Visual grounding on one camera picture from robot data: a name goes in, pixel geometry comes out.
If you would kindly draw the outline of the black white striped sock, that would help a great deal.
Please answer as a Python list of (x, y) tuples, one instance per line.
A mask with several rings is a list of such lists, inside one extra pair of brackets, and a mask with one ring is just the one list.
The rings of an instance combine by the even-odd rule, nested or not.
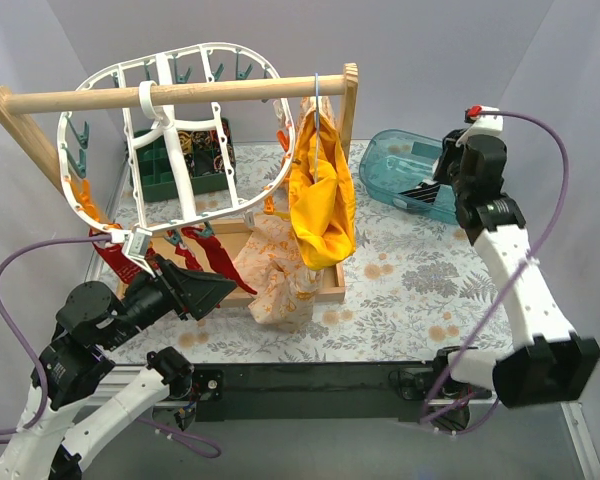
[(425, 204), (442, 204), (450, 198), (451, 189), (440, 182), (423, 180), (414, 188), (400, 192), (399, 195)]

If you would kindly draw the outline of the white clip sock hanger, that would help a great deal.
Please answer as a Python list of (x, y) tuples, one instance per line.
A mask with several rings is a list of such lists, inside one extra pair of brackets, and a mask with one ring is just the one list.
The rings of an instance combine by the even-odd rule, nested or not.
[[(263, 78), (251, 80), (247, 72), (238, 71), (235, 80), (222, 81), (219, 70), (213, 69), (209, 61), (210, 56), (219, 51), (246, 57), (259, 64), (264, 72)], [(99, 231), (110, 230), (109, 223), (97, 217), (95, 208), (83, 195), (86, 173), (70, 161), (66, 129), (71, 123), (72, 115), (78, 111), (119, 108), (123, 114), (128, 165), (134, 180), (141, 179), (138, 149), (157, 139), (163, 139), (182, 214), (179, 219), (149, 225), (144, 194), (141, 187), (136, 185), (133, 197), (140, 229), (157, 234), (250, 210), (283, 184), (292, 166), (294, 148), (286, 148), (280, 172), (261, 193), (251, 199), (240, 198), (236, 191), (235, 170), (228, 156), (228, 140), (222, 127), (221, 104), (228, 101), (274, 99), (278, 101), (282, 112), (283, 128), (289, 135), (293, 135), (295, 126), (288, 100), (294, 94), (291, 80), (281, 77), (262, 55), (244, 46), (225, 42), (197, 44), (106, 67), (86, 79), (76, 90), (54, 93), (51, 96), (50, 109), (60, 115), (57, 127), (59, 190), (68, 205), (90, 227)], [(197, 212), (195, 191), (178, 136), (181, 131), (217, 133), (231, 199), (229, 207)]]

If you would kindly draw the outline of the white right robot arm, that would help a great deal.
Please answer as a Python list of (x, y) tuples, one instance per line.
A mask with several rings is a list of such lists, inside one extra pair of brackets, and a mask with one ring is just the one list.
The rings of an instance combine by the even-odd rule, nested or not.
[(458, 223), (497, 289), (487, 312), (504, 309), (513, 349), (499, 356), (465, 343), (440, 352), (427, 401), (468, 385), (508, 408), (576, 401), (600, 361), (598, 342), (578, 335), (543, 277), (524, 215), (503, 190), (506, 162), (507, 147), (493, 134), (454, 130), (442, 141), (434, 178), (452, 189)]

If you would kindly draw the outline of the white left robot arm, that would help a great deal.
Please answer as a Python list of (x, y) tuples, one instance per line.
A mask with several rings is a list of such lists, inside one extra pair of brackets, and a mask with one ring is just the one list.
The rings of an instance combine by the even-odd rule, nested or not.
[(216, 381), (199, 380), (175, 348), (148, 353), (122, 390), (80, 423), (74, 421), (115, 364), (106, 354), (166, 314), (201, 320), (236, 287), (221, 274), (183, 269), (156, 256), (118, 297), (106, 284), (75, 287), (56, 314), (63, 334), (42, 351), (25, 410), (0, 456), (0, 479), (79, 479), (103, 448), (156, 403), (173, 399), (191, 414)]

